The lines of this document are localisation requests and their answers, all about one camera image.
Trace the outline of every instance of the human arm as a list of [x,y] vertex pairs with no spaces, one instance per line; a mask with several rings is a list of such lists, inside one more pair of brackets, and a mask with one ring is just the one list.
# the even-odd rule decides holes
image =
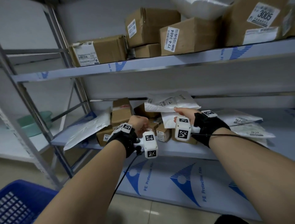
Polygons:
[[[176,108],[194,123],[199,111]],[[219,128],[213,134],[234,134]],[[265,223],[294,223],[295,163],[251,141],[211,136],[209,147]]]
[[[142,135],[148,119],[132,116],[128,122]],[[35,224],[102,223],[126,158],[124,145],[109,142],[54,197]]]

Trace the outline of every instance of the green plastic container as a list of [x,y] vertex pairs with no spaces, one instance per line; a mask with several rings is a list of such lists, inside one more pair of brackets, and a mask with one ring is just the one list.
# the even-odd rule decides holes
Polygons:
[[[45,121],[46,126],[48,128],[51,128],[52,127],[52,122],[51,122],[52,112],[51,111],[42,111],[42,112],[40,112],[40,115],[43,118],[43,120]],[[35,123],[35,120],[33,119],[32,115],[27,115],[27,116],[21,117],[21,118],[17,119],[17,122],[19,123],[19,125],[21,126],[21,128],[24,130],[24,132],[26,133],[26,135],[28,137],[32,137],[32,136],[42,133],[40,128]]]

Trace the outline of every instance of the blue plastic basket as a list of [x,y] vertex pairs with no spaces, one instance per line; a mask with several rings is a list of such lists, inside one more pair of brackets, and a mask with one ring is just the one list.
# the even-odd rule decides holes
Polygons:
[[17,180],[0,190],[0,224],[33,223],[58,191]]

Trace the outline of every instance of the printed number 3005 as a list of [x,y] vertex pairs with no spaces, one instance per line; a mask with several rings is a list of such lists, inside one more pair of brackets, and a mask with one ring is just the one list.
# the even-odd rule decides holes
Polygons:
[[267,11],[261,10],[260,14],[258,14],[257,17],[260,17],[262,19],[265,19],[265,20],[269,21],[272,16],[273,16],[273,13],[269,13]]

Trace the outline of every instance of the black wrist strap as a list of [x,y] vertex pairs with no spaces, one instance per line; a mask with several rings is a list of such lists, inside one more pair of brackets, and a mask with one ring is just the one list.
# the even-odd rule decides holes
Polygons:
[[135,129],[131,128],[130,133],[126,133],[124,131],[119,131],[116,133],[114,133],[114,132],[112,133],[111,137],[109,138],[109,140],[106,144],[110,143],[113,140],[118,140],[125,147],[126,158],[128,158],[135,151],[135,148],[133,145],[137,141],[137,135],[135,133]]
[[218,117],[208,117],[204,113],[195,113],[194,126],[200,127],[200,134],[204,135],[195,134],[192,137],[207,147],[209,147],[210,135],[217,129],[227,128],[230,130],[230,127]]

